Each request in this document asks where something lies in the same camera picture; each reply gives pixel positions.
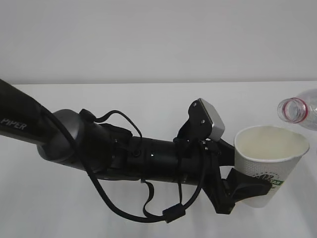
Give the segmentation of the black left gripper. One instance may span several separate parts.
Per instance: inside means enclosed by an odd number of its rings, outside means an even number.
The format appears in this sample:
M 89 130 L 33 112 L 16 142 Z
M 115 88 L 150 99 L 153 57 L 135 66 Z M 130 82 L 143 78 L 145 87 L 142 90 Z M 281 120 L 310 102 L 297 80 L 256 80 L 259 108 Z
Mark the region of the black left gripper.
M 182 199 L 182 184 L 196 185 L 190 199 L 178 204 L 178 214 L 185 214 L 201 191 L 210 199 L 216 213 L 226 215 L 231 213 L 235 202 L 268 194 L 269 181 L 245 175 L 234 168 L 222 179 L 220 166 L 234 165 L 234 146 L 223 139 L 218 142 L 178 139 L 179 199 Z

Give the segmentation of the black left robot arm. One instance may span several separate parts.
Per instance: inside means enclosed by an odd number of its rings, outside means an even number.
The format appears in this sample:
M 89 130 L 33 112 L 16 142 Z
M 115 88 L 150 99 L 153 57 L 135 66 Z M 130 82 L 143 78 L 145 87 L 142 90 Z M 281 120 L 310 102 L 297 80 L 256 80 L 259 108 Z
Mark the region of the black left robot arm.
M 231 169 L 222 178 L 220 167 L 235 165 L 234 147 L 221 137 L 224 124 L 215 108 L 203 99 L 188 109 L 188 120 L 172 141 L 133 136 L 107 123 L 110 111 L 98 118 L 88 110 L 50 112 L 35 99 L 5 81 L 0 83 L 0 133 L 37 146 L 40 156 L 85 171 L 97 192 L 117 215 L 140 223 L 171 222 L 185 215 L 201 191 L 216 213 L 229 214 L 235 203 L 268 194 L 271 183 Z M 149 199 L 152 181 L 196 187 L 192 197 L 165 210 L 160 216 L 143 212 L 134 216 L 117 208 L 106 195 L 101 180 L 145 183 Z

